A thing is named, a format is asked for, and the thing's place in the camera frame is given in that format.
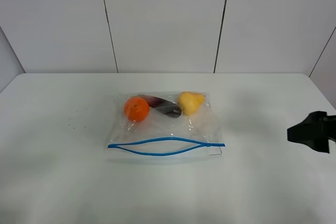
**clear plastic bag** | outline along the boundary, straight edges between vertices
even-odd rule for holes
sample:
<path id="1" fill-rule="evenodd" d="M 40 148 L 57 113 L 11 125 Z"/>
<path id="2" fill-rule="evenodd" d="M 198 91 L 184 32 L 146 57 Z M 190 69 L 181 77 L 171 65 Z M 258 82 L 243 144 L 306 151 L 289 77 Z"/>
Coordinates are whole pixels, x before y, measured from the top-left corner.
<path id="1" fill-rule="evenodd" d="M 202 94 L 205 100 L 195 113 L 185 115 L 187 110 L 180 104 L 177 105 L 180 94 L 181 92 L 152 92 L 118 95 L 115 101 L 115 123 L 108 139 L 108 148 L 141 155 L 168 156 L 200 147 L 211 147 L 207 148 L 208 155 L 221 154 L 220 147 L 225 147 L 225 144 L 208 95 Z M 124 105 L 132 97 L 145 98 L 150 106 L 148 116 L 143 121 L 135 122 L 125 115 Z"/>

